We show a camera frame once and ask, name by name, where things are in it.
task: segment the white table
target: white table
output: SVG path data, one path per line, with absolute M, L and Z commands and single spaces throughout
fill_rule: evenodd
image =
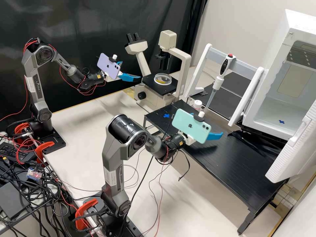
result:
M 124 92 L 117 92 L 54 113 L 53 126 L 67 145 L 45 158 L 61 180 L 80 189 L 101 189 L 105 183 L 101 157 L 106 138 L 105 127 L 113 116 L 120 113 L 141 124 L 146 111 Z M 124 163 L 135 166 L 138 153 L 139 151 Z M 140 178 L 150 158 L 151 155 L 146 150 L 140 154 L 137 168 Z M 186 162 L 180 153 L 176 159 Z M 141 232 L 149 229 L 156 219 L 157 207 L 148 182 L 161 172 L 161 168 L 162 166 L 153 160 L 129 211 L 129 218 Z M 125 166 L 125 179 L 131 177 L 133 171 Z M 185 178 L 178 182 L 179 176 L 181 175 L 172 166 L 162 174 L 161 184 L 164 191 L 157 236 L 193 236 L 197 233 L 201 236 L 237 236 L 237 228 L 199 192 L 193 191 Z M 132 184 L 135 180 L 136 175 L 125 185 Z M 72 192 L 74 199 L 95 193 L 65 185 Z M 151 183 L 151 187 L 159 202 L 161 188 L 158 178 Z M 136 187 L 126 190 L 130 198 L 135 190 Z M 76 201 L 76 204 L 81 206 L 83 200 Z M 157 225 L 146 236 L 153 236 L 156 229 Z

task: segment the red clamp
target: red clamp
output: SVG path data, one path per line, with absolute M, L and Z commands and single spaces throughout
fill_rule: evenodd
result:
M 43 160 L 43 158 L 44 158 L 44 156 L 43 156 L 43 150 L 45 150 L 46 148 L 48 148 L 48 147 L 50 147 L 50 146 L 53 146 L 53 145 L 55 145 L 54 142 L 45 142 L 45 143 L 39 145 L 39 146 L 35 149 L 35 153 L 37 154 L 37 157 L 38 157 L 37 160 L 36 160 L 36 162 L 37 162 L 38 164 L 43 163 L 43 162 L 42 162 L 42 160 Z
M 18 126 L 15 127 L 14 133 L 19 133 L 21 132 L 22 129 L 27 128 L 29 126 L 29 123 L 21 123 Z
M 84 203 L 81 207 L 78 208 L 78 210 L 76 211 L 75 217 L 80 217 L 83 216 L 83 213 L 88 210 L 90 207 L 96 205 L 98 203 L 98 200 L 96 198 Z M 84 219 L 79 219 L 76 220 L 76 228 L 78 230 L 83 230 L 85 229 L 87 226 L 85 224 Z
M 28 123 L 28 122 L 21 123 L 21 124 L 19 124 L 18 126 L 15 127 L 14 133 L 15 133 L 15 134 L 18 134 L 18 133 L 20 133 L 23 129 L 25 129 L 25 128 L 27 128 L 27 127 L 29 127 L 29 123 Z M 17 141 L 18 144 L 22 144 L 23 139 L 18 138 L 16 141 Z

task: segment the small bottle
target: small bottle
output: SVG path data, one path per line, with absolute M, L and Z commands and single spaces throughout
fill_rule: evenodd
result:
M 197 111 L 201 111 L 202 101 L 195 100 L 192 107 L 195 108 Z

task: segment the black curtain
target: black curtain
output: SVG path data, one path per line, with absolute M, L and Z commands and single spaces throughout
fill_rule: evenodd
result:
M 52 44 L 69 62 L 91 72 L 98 71 L 101 52 L 118 55 L 123 72 L 141 75 L 136 57 L 124 49 L 126 34 L 138 32 L 148 42 L 145 57 L 150 69 L 158 70 L 155 54 L 162 30 L 177 33 L 177 47 L 191 53 L 205 0 L 3 0 L 0 2 L 0 119 L 19 111 L 26 98 L 21 65 L 22 49 L 31 37 Z M 56 63 L 39 69 L 45 100 L 52 112 L 115 91 L 133 83 L 112 82 L 82 96 L 60 78 Z M 171 63 L 170 71 L 179 70 Z M 30 116 L 27 108 L 0 122 L 0 130 Z

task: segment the mint green smartphone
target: mint green smartphone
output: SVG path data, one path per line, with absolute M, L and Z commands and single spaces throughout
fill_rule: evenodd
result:
M 179 129 L 181 132 L 190 135 L 199 143 L 205 143 L 208 134 L 211 131 L 211 125 L 205 122 L 196 121 L 193 115 L 178 109 L 172 120 L 172 126 Z

